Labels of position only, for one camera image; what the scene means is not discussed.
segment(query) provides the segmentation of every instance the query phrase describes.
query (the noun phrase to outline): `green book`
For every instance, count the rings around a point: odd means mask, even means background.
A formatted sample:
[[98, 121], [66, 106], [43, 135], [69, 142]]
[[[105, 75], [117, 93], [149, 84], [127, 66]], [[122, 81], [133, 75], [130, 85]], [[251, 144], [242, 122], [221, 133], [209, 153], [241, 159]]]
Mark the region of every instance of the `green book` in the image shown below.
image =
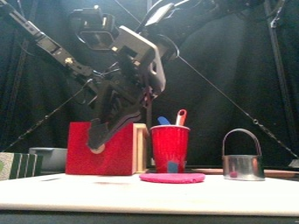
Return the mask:
[[0, 152], [0, 180], [18, 178], [20, 162], [20, 153]]
[[39, 176], [42, 168], [43, 156], [0, 152], [0, 180]]

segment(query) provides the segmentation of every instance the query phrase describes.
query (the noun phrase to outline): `red cup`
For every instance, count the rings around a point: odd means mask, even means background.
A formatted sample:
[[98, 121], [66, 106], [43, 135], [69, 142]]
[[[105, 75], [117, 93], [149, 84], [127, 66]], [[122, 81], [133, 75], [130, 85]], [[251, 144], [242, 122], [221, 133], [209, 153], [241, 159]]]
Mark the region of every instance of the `red cup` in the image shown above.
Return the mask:
[[190, 128], [181, 125], [159, 125], [154, 126], [151, 131], [157, 172], [185, 172]]

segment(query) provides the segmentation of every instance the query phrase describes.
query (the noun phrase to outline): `red box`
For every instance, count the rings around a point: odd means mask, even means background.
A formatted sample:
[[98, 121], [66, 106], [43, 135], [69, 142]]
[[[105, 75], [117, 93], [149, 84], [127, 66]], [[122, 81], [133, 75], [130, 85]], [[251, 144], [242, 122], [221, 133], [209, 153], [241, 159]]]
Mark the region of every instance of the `red box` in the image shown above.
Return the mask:
[[70, 124], [67, 174], [133, 175], [137, 172], [137, 129], [130, 123], [106, 143], [106, 149], [95, 154], [89, 145], [90, 122]]

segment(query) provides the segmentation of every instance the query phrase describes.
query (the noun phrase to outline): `pink sponge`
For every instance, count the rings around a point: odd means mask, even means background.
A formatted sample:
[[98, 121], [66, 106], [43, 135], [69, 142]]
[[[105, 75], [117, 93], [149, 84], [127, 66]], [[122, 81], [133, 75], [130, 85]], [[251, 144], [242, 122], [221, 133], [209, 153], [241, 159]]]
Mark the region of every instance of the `pink sponge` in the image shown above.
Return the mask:
[[169, 184], [191, 184], [205, 180], [203, 173], [143, 173], [139, 178], [147, 182]]

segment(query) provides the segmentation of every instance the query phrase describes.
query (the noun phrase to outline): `metal bucket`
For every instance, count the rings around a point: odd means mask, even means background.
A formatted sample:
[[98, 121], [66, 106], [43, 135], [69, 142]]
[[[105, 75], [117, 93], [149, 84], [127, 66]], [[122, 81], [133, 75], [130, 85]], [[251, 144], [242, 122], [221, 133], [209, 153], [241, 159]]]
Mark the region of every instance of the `metal bucket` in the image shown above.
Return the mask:
[[[225, 153], [225, 144], [230, 133], [245, 132], [255, 140], [257, 155], [227, 155]], [[222, 162], [225, 179], [235, 180], [266, 180], [265, 168], [262, 163], [262, 151], [257, 136], [246, 129], [234, 129], [223, 138], [222, 144]]]

